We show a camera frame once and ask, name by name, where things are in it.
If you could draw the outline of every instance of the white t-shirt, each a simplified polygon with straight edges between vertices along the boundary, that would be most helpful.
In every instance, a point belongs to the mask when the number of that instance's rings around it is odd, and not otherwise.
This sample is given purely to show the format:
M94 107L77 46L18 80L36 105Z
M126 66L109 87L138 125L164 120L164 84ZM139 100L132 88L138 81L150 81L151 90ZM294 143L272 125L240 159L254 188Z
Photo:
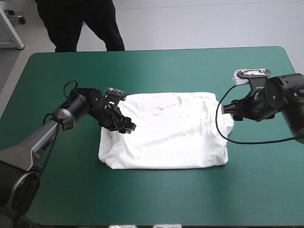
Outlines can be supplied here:
M187 169L223 165L227 141L215 125L218 105L212 93L157 93L127 96L119 103L135 123L131 134L101 130L99 159L112 169ZM229 114L218 112L224 136L233 128Z

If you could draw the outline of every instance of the caster wheel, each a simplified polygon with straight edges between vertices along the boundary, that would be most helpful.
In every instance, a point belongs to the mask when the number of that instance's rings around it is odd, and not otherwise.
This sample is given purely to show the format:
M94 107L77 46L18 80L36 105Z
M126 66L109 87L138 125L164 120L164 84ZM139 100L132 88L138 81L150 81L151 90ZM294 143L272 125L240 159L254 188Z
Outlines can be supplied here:
M20 18L20 19L19 19L19 23L20 23L21 25L25 24L25 19L24 19L24 18Z
M9 14L10 16L15 15L15 11L13 11L13 10L8 10L8 14Z

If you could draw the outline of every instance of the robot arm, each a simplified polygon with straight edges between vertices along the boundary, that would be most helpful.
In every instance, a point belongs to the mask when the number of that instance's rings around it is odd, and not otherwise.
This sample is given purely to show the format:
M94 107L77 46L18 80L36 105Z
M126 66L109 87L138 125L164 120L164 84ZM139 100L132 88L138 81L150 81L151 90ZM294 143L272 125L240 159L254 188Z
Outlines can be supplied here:
M18 145L0 151L0 227L5 227L4 223L11 227L18 216L27 212L39 187L40 156L61 132L72 129L86 114L110 131L135 130L136 125L117 107L127 93L113 88L105 93L103 97L100 90L75 87L53 111L52 120Z
M268 79L269 75L267 69L237 70L236 84L250 84L251 91L245 98L224 105L223 114L232 114L236 121L247 118L259 122L282 112L293 137L304 143L304 76L291 74Z

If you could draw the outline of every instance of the person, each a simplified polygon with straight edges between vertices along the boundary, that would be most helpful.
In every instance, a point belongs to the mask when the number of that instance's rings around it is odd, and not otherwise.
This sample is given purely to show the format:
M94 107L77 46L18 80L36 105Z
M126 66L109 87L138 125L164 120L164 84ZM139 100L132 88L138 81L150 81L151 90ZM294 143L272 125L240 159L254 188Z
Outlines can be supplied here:
M112 0L35 0L55 52L74 52L83 21L107 51L124 51Z

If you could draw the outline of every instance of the green table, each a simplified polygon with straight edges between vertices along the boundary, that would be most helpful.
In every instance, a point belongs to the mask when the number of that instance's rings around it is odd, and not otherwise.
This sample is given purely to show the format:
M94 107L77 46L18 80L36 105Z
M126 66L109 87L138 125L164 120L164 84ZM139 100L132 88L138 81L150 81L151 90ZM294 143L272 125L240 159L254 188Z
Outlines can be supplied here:
M42 125L64 101L63 85L116 87L134 93L214 92L220 99L240 68L294 73L280 47L34 54L0 120L0 150ZM224 103L244 97L239 86ZM52 225L181 223L303 225L303 145L228 143L225 166L193 170L111 170L98 160L100 127L86 116L63 132L27 216ZM240 141L290 137L281 114L237 122Z

